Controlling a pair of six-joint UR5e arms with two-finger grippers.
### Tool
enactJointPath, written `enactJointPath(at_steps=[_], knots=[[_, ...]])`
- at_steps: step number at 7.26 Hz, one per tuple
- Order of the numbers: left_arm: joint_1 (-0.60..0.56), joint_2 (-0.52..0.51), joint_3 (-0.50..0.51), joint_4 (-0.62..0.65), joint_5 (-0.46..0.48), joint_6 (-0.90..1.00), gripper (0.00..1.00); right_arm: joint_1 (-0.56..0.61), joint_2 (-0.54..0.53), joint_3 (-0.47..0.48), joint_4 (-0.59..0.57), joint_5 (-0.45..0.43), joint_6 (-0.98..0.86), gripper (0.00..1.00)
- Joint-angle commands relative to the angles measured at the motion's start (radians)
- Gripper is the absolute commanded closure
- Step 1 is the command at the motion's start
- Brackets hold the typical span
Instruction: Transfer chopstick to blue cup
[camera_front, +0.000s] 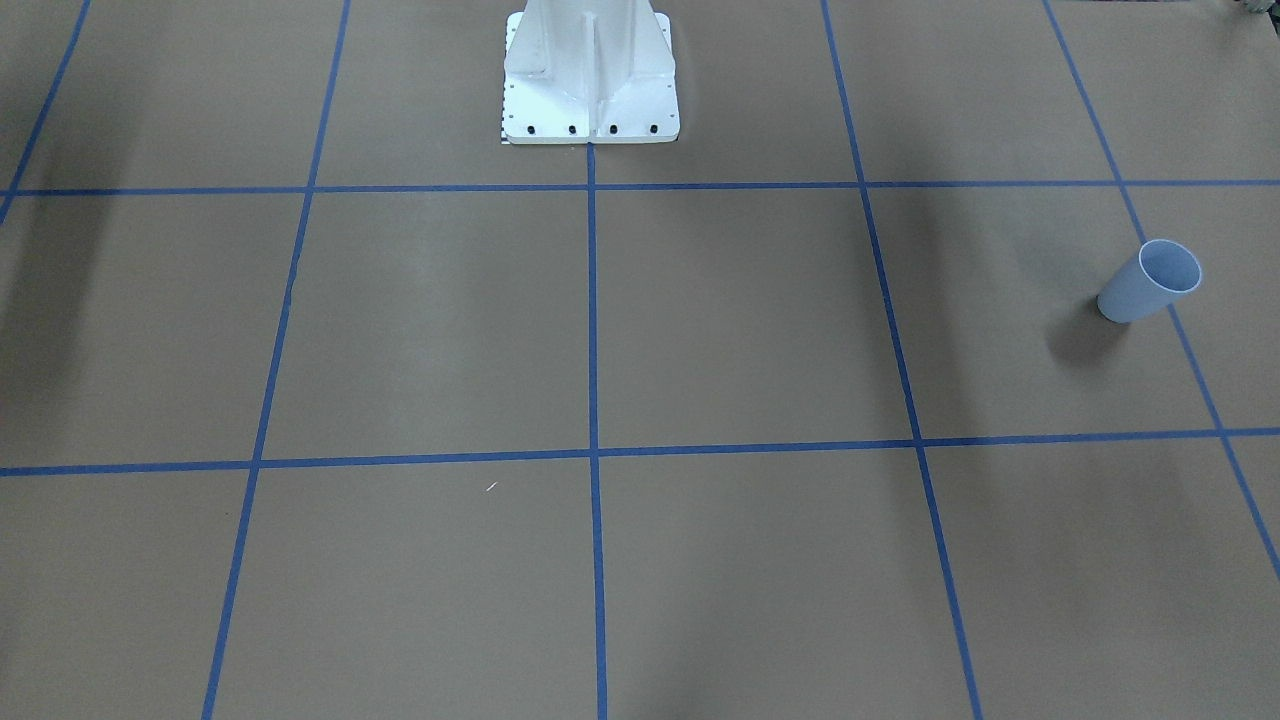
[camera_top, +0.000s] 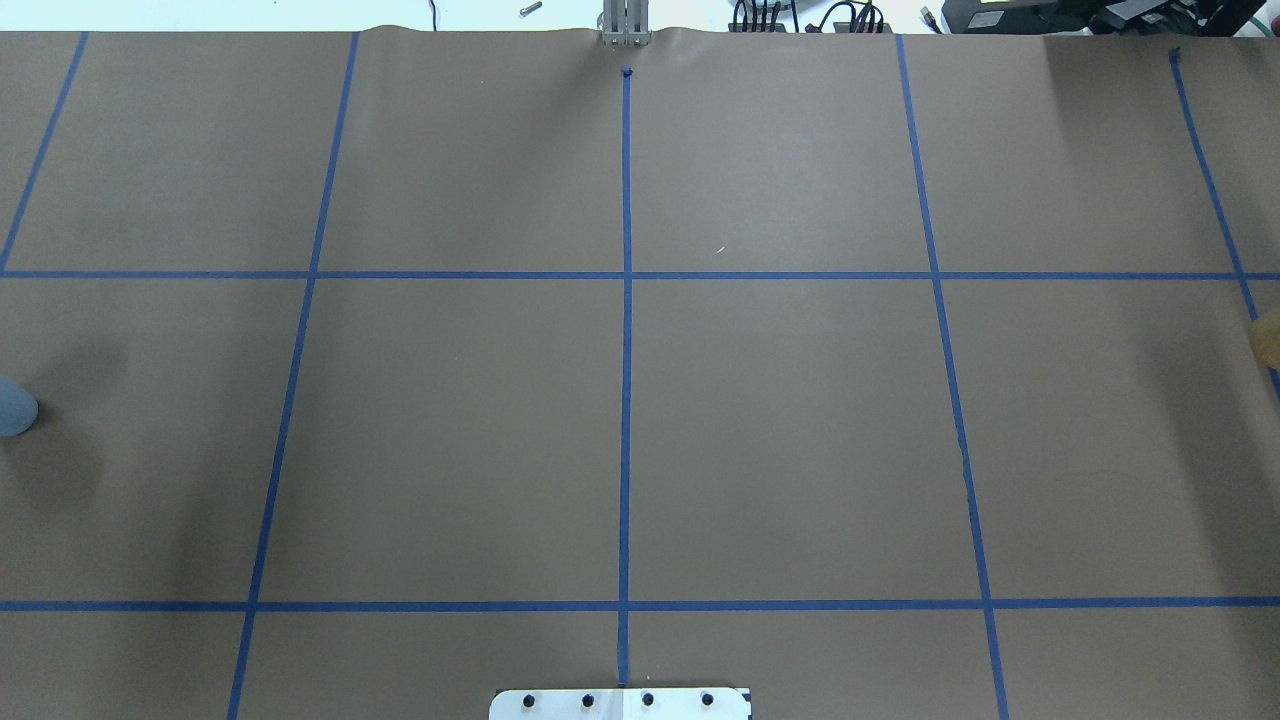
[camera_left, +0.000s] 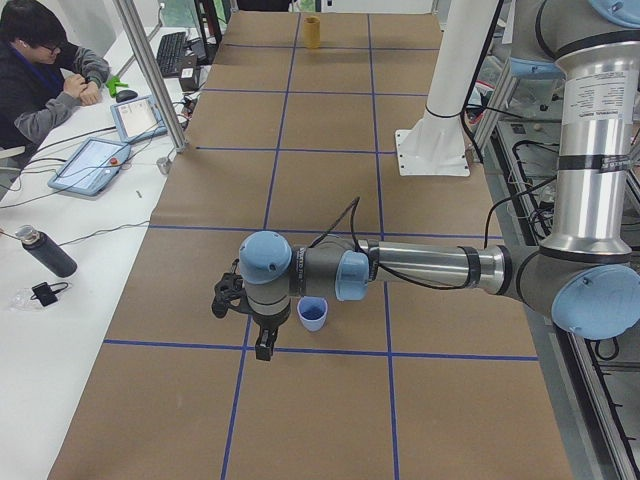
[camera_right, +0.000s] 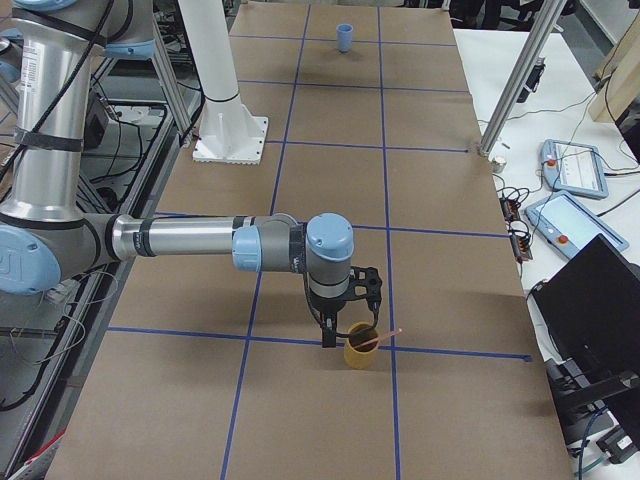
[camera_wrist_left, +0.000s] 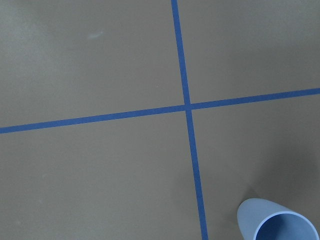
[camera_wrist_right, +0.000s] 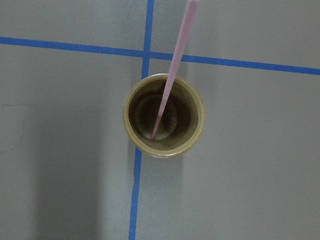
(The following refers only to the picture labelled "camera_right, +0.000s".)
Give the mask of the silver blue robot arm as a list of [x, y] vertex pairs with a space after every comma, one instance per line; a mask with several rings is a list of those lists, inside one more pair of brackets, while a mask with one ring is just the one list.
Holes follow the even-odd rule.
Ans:
[[1, 204], [1, 288], [32, 295], [90, 269], [135, 257], [228, 254], [236, 268], [292, 272], [304, 283], [324, 347], [340, 338], [338, 314], [363, 300], [380, 310], [375, 268], [356, 267], [353, 229], [323, 213], [136, 219], [82, 212], [76, 204], [91, 62], [148, 59], [158, 45], [149, 1], [17, 1], [23, 36], [21, 92]]

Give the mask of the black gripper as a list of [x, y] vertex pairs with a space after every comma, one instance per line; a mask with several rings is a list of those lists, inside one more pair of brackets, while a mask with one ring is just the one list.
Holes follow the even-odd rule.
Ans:
[[338, 312], [348, 302], [365, 300], [372, 313], [372, 326], [377, 326], [382, 304], [382, 279], [375, 267], [351, 268], [346, 290], [333, 298], [319, 298], [320, 326], [322, 328], [322, 347], [335, 348], [337, 341]]

